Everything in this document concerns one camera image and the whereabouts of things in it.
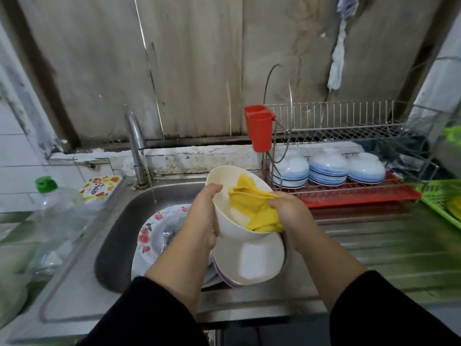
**green basket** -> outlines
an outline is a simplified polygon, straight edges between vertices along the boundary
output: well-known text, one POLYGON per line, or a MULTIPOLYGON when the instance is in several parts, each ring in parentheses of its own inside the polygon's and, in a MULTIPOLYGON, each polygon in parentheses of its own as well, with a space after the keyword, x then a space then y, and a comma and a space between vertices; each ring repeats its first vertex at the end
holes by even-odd
MULTIPOLYGON (((417 190, 421 192, 423 185, 419 185, 417 190)), ((461 229, 461 222, 450 214, 446 204, 454 197, 461 195, 461 180, 450 179, 442 181, 430 181, 422 192, 421 201, 430 208, 437 211, 447 221, 461 229)))

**sink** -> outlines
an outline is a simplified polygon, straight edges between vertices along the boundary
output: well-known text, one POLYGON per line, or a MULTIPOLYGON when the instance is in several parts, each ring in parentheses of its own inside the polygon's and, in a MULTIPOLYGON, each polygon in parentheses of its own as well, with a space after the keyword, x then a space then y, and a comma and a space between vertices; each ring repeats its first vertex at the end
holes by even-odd
MULTIPOLYGON (((10 342, 87 334, 130 284, 143 223, 160 209, 191 203, 205 185, 205 179, 165 179, 155 181, 152 191, 133 191, 133 182, 124 179, 61 270, 18 317, 10 342)), ((461 320, 461 235, 424 204, 319 209, 313 215, 321 229, 366 266, 433 313, 441 311, 436 315, 443 322, 461 320), (446 307, 451 309, 449 320, 443 317, 446 307)), ((324 315, 303 258, 285 235, 283 240, 286 258, 278 276, 238 289, 223 283, 204 289, 197 321, 214 328, 229 321, 324 315)))
POLYGON ((203 182, 154 185, 133 198, 115 221, 96 257, 95 274, 110 291, 122 293, 131 282, 131 263, 136 239, 146 220, 161 209, 190 204, 203 188, 203 182))

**faucet spout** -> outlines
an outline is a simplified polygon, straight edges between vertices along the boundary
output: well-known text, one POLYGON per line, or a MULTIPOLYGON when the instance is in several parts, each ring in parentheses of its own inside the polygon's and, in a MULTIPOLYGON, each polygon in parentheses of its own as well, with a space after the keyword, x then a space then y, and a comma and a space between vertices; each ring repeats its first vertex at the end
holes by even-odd
POLYGON ((149 183, 144 165, 142 163, 139 151, 146 148, 146 141, 142 135, 138 119, 131 110, 125 111, 125 122, 128 130, 128 139, 130 140, 131 153, 133 154, 134 169, 138 187, 146 187, 149 183))

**plastic bottle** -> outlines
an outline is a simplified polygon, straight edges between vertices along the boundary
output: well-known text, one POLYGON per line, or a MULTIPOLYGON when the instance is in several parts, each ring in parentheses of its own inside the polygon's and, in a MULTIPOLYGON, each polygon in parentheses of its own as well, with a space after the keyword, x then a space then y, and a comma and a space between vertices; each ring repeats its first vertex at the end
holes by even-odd
POLYGON ((51 275, 61 266, 72 250, 73 242, 82 234, 89 222, 81 194, 71 188, 58 187, 50 176, 35 180, 37 191, 42 196, 41 209, 32 220, 42 236, 29 264, 29 273, 51 275))

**wooden wall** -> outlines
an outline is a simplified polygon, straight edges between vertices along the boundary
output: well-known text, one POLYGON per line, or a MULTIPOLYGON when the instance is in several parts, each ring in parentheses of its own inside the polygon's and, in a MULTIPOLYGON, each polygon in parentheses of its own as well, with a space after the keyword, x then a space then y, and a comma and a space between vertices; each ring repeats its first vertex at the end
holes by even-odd
POLYGON ((136 1, 19 0, 84 145, 126 140, 124 104, 149 139, 244 134, 277 63, 267 103, 396 98, 440 3, 362 0, 329 93, 338 0, 136 1))

